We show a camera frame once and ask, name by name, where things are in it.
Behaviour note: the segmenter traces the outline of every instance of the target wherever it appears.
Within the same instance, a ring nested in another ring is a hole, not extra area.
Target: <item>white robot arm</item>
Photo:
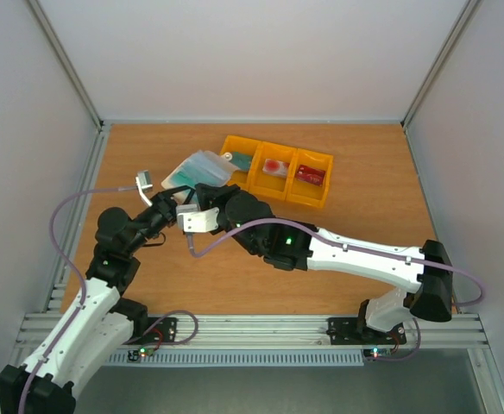
[[[281,221],[267,204],[236,185],[197,185],[199,206],[188,204],[192,194],[178,206],[172,198],[178,191],[156,194],[134,219],[117,207],[101,214],[85,297],[82,300],[80,290],[51,334],[20,367],[7,366],[1,372],[3,414],[17,412],[21,397],[32,414],[73,413],[75,399],[109,355],[147,328],[147,308],[121,296],[140,265],[134,252],[175,223],[190,242],[193,233],[226,231],[211,248],[232,237],[279,269],[352,273],[396,286],[362,304],[358,331],[388,332],[412,317],[435,322],[451,318],[451,274],[421,264],[426,259],[449,263],[436,241],[422,248],[383,246],[311,224]],[[197,253],[192,244],[190,248],[195,256],[210,250]]]

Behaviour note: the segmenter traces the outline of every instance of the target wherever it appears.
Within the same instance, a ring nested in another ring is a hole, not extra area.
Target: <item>wooden surface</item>
[[[137,171],[148,169],[159,191],[159,183],[184,158],[199,149],[219,151],[229,134],[334,155],[325,207],[313,210],[266,199],[275,215],[398,246],[420,246],[434,237],[400,125],[115,125],[96,187],[131,185]],[[144,208],[136,192],[93,197],[75,261],[83,272],[92,257],[97,218],[111,206],[131,216]],[[141,268],[125,293],[151,313],[348,314],[357,313],[364,299],[391,289],[344,273],[275,270],[233,241],[194,259],[179,230],[165,234],[164,246],[137,252]],[[214,240],[209,234],[195,239],[198,249]],[[71,277],[63,310],[77,290]]]

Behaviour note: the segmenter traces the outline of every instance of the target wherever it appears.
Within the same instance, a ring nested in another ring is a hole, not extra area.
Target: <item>purple cable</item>
[[[316,233],[315,231],[313,231],[311,229],[308,229],[306,226],[304,226],[300,223],[293,222],[291,220],[285,220],[283,218],[262,218],[259,220],[253,220],[251,222],[247,222],[245,224],[242,224],[240,227],[232,229],[232,230],[228,231],[227,233],[225,233],[224,235],[222,235],[221,237],[219,237],[216,241],[214,241],[210,246],[208,246],[207,248],[205,248],[201,252],[196,252],[194,250],[194,243],[192,241],[191,234],[187,235],[187,238],[186,238],[187,244],[189,246],[189,250],[190,250],[192,256],[202,257],[205,254],[209,253],[213,248],[219,246],[219,244],[225,242],[227,239],[230,239],[233,235],[236,235],[237,233],[240,233],[241,231],[249,229],[251,227],[260,226],[262,224],[285,224],[287,226],[294,227],[298,230],[302,230],[303,232],[307,233],[311,237],[313,237],[313,238],[319,240],[320,242],[327,244],[331,247],[334,247],[334,248],[342,248],[343,247],[343,243],[341,243],[339,241],[325,239],[323,236],[319,235],[318,233]],[[374,254],[374,255],[377,255],[380,257],[385,257],[387,259],[402,260],[402,261],[407,260],[407,256],[404,256],[402,254],[382,252],[380,250],[375,250],[373,248],[364,248],[361,246],[355,246],[355,245],[351,245],[351,244],[348,245],[348,250],[353,250],[353,251],[359,252],[359,253]],[[464,270],[458,269],[454,266],[449,266],[449,265],[445,265],[443,263],[437,263],[436,261],[430,261],[430,260],[412,258],[411,262],[417,263],[417,264],[423,265],[423,266],[435,267],[437,269],[442,269],[447,272],[459,273],[462,276],[464,276],[467,279],[474,282],[476,285],[478,285],[478,288],[480,289],[480,295],[478,296],[478,298],[467,301],[467,302],[456,302],[455,303],[456,306],[471,306],[473,304],[479,304],[486,297],[486,286],[484,285],[484,282],[482,282],[480,279],[478,279],[474,275],[465,272]]]
[[[198,318],[194,316],[193,313],[189,312],[188,310],[172,310],[171,312],[168,312],[166,313],[165,315],[162,315],[161,317],[159,317],[158,319],[156,319],[152,325],[150,325],[147,330],[145,330],[142,334],[141,337],[139,338],[133,338],[133,339],[130,339],[129,341],[125,342],[123,345],[130,345],[131,343],[135,342],[135,341],[139,341],[139,339],[141,339],[143,336],[145,336],[148,332],[150,332],[152,329],[154,329],[154,327],[162,322],[164,319],[166,319],[167,317],[170,317],[171,315],[187,315],[189,317],[191,317],[192,321],[194,322],[194,329],[192,330],[192,333],[185,339],[182,339],[180,341],[174,341],[174,342],[170,342],[168,343],[168,345],[183,345],[184,343],[187,343],[189,342],[192,338],[194,338],[197,333],[198,333]]]
[[[413,323],[415,323],[415,328],[417,329],[417,344],[409,354],[399,358],[388,358],[386,356],[378,356],[375,358],[374,356],[368,356],[365,359],[367,361],[385,361],[385,362],[403,362],[411,360],[419,352],[421,348],[421,328],[419,327],[419,322],[417,322],[416,318],[413,318]]]
[[[119,192],[119,191],[131,191],[131,190],[136,190],[136,186],[131,186],[131,187],[116,187],[116,188],[95,188],[92,190],[85,190],[85,191],[80,191],[72,194],[71,196],[65,198],[62,200],[59,205],[56,206],[56,208],[53,211],[53,214],[51,215],[51,218],[48,222],[48,236],[51,239],[51,243],[53,244],[54,250],[60,255],[60,257],[66,262],[68,267],[72,269],[74,273],[76,273],[76,276],[78,276],[78,281],[81,289],[81,298],[79,299],[79,304],[81,305],[80,307],[76,308],[73,312],[72,315],[66,320],[66,323],[62,326],[62,328],[59,329],[59,332],[56,334],[56,336],[53,338],[51,343],[48,344],[48,347],[45,349],[43,352],[43,355],[41,357],[41,361],[37,362],[35,364],[34,369],[32,372],[29,374],[28,379],[26,380],[26,383],[24,384],[24,387],[22,389],[22,395],[20,396],[20,404],[18,405],[18,414],[24,414],[26,411],[26,399],[28,398],[28,392],[29,388],[31,386],[32,381],[35,378],[35,375],[39,372],[41,366],[43,365],[43,361],[53,352],[54,346],[59,342],[60,338],[64,335],[64,333],[68,330],[70,325],[72,324],[73,320],[76,318],[76,316],[79,314],[79,311],[83,307],[85,303],[85,298],[87,297],[87,286],[85,285],[85,279],[81,272],[78,270],[78,268],[72,263],[70,258],[62,251],[60,248],[59,243],[56,241],[56,237],[54,236],[54,220],[59,214],[59,211],[64,207],[67,203],[71,202],[72,200],[85,196],[87,194],[95,194],[95,193],[102,193],[102,192]]]

